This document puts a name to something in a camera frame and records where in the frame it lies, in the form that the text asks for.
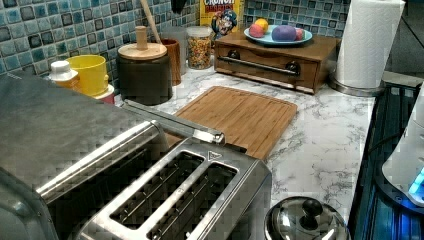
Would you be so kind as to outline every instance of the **wooden jar lid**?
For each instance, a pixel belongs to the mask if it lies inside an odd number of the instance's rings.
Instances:
[[[137,43],[128,44],[118,49],[119,56],[131,60],[151,60],[165,56],[164,45],[147,42],[147,31],[144,26],[135,28]]]

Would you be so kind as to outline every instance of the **lid handle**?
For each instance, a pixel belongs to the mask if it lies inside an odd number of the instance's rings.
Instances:
[[[147,50],[147,28],[145,26],[136,26],[135,37],[137,41],[137,50]]]
[[[305,216],[300,218],[300,225],[306,230],[315,230],[318,228],[316,216],[323,212],[321,203],[316,199],[308,199],[303,202],[302,209]]]

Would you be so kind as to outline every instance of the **stovetop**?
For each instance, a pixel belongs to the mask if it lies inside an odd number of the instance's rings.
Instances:
[[[424,239],[424,209],[405,203],[407,198],[388,188],[380,174],[408,124],[418,92],[418,87],[388,83],[376,98],[348,223],[353,239]]]

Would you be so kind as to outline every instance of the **paper towel holder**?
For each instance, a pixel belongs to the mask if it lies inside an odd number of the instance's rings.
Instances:
[[[332,89],[355,97],[378,97],[384,92],[386,84],[383,80],[380,81],[380,86],[376,88],[355,88],[346,86],[336,79],[336,69],[329,74],[328,86]]]

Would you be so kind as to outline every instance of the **glass pot lid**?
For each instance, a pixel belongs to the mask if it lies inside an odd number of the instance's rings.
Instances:
[[[267,240],[350,239],[340,214],[309,197],[290,197],[272,207],[265,217]]]

